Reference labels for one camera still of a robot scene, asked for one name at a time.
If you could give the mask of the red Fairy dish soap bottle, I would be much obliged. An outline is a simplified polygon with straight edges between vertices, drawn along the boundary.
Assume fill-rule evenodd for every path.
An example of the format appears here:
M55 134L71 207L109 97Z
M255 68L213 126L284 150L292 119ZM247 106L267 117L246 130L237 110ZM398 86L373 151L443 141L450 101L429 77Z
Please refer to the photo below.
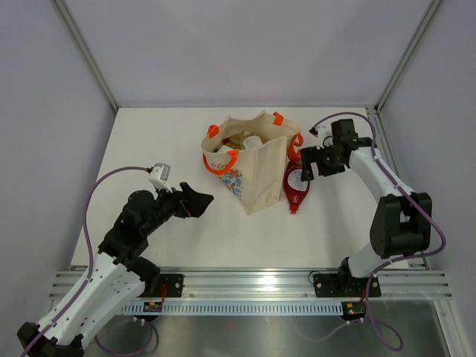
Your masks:
M296 214L306 198L309 188L309 181L302 181L302 163L300 161L289 161L286 166L283 178L283 189L289 204L291 214Z

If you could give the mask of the canvas bag with orange handles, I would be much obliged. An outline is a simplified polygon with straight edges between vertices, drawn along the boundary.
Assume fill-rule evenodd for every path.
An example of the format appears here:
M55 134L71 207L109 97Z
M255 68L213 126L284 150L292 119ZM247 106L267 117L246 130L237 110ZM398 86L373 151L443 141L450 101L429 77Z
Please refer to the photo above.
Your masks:
M224 138L243 141L251 135L259 136L263 146L236 150L222 144ZM251 215L280 201L288 149L302 145L296 138L302 138L300 124L278 112L262 111L252 119L229 116L222 124L208 127L201 143L202 160Z

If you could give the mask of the white plastic bottle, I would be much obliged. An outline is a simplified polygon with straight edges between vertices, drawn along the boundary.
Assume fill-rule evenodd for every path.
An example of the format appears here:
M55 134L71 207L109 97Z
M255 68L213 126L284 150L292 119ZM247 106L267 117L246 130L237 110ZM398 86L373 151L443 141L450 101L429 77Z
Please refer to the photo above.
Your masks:
M259 136L251 135L242 141L242 145L245 149L259 149L263 146L263 142Z

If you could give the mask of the yellow Fairy dish soap bottle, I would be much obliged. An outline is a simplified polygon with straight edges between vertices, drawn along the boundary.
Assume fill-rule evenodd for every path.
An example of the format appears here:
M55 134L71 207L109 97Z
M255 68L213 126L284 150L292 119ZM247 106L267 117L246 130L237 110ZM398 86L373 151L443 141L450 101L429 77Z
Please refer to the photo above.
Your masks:
M222 141L222 144L231 149L236 149L236 150L244 149L242 140L239 138L224 138Z

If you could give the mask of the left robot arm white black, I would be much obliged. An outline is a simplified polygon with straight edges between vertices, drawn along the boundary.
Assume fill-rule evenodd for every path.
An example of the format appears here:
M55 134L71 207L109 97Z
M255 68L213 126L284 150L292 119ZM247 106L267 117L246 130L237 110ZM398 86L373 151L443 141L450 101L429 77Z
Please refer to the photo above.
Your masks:
M132 193L87 271L45 317L19 328L23 355L83 356L125 305L159 290L160 268L141 256L149 236L172 217L199 218L212 201L212 195L198 193L185 182L179 190Z

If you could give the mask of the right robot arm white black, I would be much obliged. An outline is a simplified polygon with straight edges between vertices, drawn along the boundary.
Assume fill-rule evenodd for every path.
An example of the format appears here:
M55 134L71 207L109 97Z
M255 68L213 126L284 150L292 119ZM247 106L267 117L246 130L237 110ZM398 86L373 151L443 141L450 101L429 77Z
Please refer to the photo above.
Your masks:
M328 177L352 170L364 182L376 201L370 226L370 241L358 253L346 257L339 266L330 291L354 295L380 269L392 263L421 257L431 240L432 201L427 193L407 186L381 157L374 136L358 135L354 112L328 116L332 143L300 151L302 181Z

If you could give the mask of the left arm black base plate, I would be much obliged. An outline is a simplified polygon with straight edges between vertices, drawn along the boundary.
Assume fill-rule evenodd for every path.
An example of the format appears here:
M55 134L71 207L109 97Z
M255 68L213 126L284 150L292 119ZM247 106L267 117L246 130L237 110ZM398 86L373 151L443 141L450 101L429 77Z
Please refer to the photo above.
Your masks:
M182 296L184 285L183 274L157 274L146 279L144 292L140 298L179 298Z

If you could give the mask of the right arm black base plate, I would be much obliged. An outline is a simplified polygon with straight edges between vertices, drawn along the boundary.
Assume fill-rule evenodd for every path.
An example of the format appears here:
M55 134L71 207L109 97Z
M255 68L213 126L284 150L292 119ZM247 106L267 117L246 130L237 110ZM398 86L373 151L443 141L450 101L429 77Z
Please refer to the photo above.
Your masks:
M382 296L379 280L373 277L367 290L368 277L351 277L347 282L341 282L337 273L321 273L311 271L308 280L315 290L317 298L379 298Z

